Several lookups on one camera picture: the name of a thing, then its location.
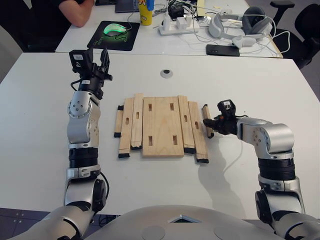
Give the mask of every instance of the laptop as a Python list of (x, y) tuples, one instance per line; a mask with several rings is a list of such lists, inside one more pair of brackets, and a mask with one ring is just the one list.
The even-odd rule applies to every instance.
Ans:
[(138, 0), (117, 0), (115, 4), (116, 13), (139, 12)]

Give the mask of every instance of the wooden pieces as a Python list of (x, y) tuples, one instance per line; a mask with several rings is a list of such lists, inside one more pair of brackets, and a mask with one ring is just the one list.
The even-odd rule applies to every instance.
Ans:
[(138, 150), (142, 148), (142, 120), (143, 120), (143, 93), (134, 95), (133, 115), (132, 115), (132, 133), (131, 133), (131, 149)]
[(143, 99), (142, 155), (144, 157), (184, 156), (177, 97), (145, 97)]
[(202, 123), (199, 115), (198, 103), (195, 101), (189, 101), (188, 104), (196, 152), (196, 161), (198, 163), (208, 164), (208, 148), (202, 130)]
[(134, 98), (124, 100), (124, 109), (122, 117), (121, 138), (119, 145), (119, 158), (130, 157), (132, 118), (134, 110)]
[(118, 106), (116, 111), (116, 119), (115, 119), (115, 128), (114, 128), (114, 137), (120, 138), (121, 137), (121, 127), (122, 127), (122, 118), (124, 116), (124, 106)]
[[(204, 119), (211, 119), (208, 104), (205, 104), (202, 107), (202, 113), (203, 113), (203, 118)], [(206, 127), (206, 134), (209, 139), (212, 139), (214, 137), (214, 130), (211, 127)]]
[(191, 119), (188, 105), (188, 98), (186, 96), (178, 96), (179, 113), (183, 139), (183, 150), (187, 154), (196, 153), (194, 135), (191, 127)]

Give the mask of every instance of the black phone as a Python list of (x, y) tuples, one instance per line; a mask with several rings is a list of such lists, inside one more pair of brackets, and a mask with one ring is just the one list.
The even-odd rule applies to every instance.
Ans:
[(115, 5), (116, 3), (117, 3), (117, 0), (96, 0), (95, 1), (96, 6)]
[(236, 46), (222, 46), (222, 45), (212, 45), (208, 44), (205, 46), (205, 53), (207, 55), (217, 55), (217, 56), (231, 56), (239, 57), (239, 48)]

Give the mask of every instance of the yellow cup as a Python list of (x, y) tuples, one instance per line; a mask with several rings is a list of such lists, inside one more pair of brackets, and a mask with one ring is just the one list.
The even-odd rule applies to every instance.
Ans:
[(147, 0), (138, 0), (138, 7), (140, 12), (140, 21), (142, 25), (152, 24), (152, 11), (147, 8)]

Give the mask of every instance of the white desk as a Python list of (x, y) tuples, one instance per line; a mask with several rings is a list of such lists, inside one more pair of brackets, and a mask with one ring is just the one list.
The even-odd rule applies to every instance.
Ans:
[[(99, 121), (99, 163), (111, 187), (102, 213), (180, 204), (257, 219), (257, 157), (251, 145), (233, 135), (206, 139), (209, 164), (195, 164), (190, 155), (150, 159), (140, 152), (118, 159), (119, 139), (113, 138), (117, 106), (144, 93), (188, 96), (199, 107), (208, 104), (212, 116), (220, 113), (219, 101), (232, 99), (238, 115), (287, 124), (295, 135), (306, 212), (320, 217), (320, 104), (293, 61), (122, 54), (111, 54), (110, 61), (113, 81), (105, 82)], [(173, 77), (162, 78), (162, 69), (171, 69)], [(63, 204), (67, 104), (73, 95), (70, 83), (77, 79), (66, 53), (23, 53), (0, 84), (1, 208), (51, 211)]]
[[(156, 0), (156, 4), (165, 3), (162, 0)], [(206, 7), (221, 7), (233, 9), (234, 14), (243, 14), (248, 8), (248, 4), (244, 0), (228, 0), (226, 3), (222, 4), (223, 1), (220, 0), (207, 0), (205, 2)], [(155, 9), (162, 8), (162, 6), (155, 6)], [(128, 16), (131, 13), (115, 13), (115, 6), (94, 6), (92, 9), (91, 16), (85, 26), (78, 28), (76, 26), (71, 26), (61, 43), (56, 49), (58, 53), (69, 53), (74, 49), (87, 49), (87, 44), (94, 35), (101, 21), (118, 21), (126, 22)], [(117, 51), (110, 50), (110, 53), (113, 54), (144, 54), (144, 55), (198, 55), (206, 56), (206, 45), (215, 44), (213, 42), (200, 42), (196, 36), (191, 34), (182, 34), (182, 35), (170, 35), (170, 36), (161, 36), (159, 30), (156, 26), (159, 26), (163, 21), (164, 14), (157, 15), (152, 20), (152, 25), (143, 26), (140, 25), (138, 34), (136, 36), (134, 46), (132, 51)], [(138, 12), (134, 13), (129, 19), (130, 22), (139, 23), (140, 15)], [(229, 34), (240, 35), (242, 33), (241, 29), (232, 29), (228, 31)], [(208, 32), (208, 28), (201, 28), (199, 36), (213, 39)], [(216, 39), (216, 43), (219, 45), (231, 45), (231, 40)], [(268, 38), (264, 38), (261, 44), (265, 45), (269, 43)], [(277, 47), (271, 42), (268, 45), (274, 52), (279, 52)], [(265, 47), (260, 51), (262, 47), (258, 44), (255, 44), (252, 47), (243, 47), (240, 50), (241, 56), (247, 57), (282, 57), (282, 55), (276, 55)], [(95, 49), (95, 53), (101, 53), (101, 49)]]

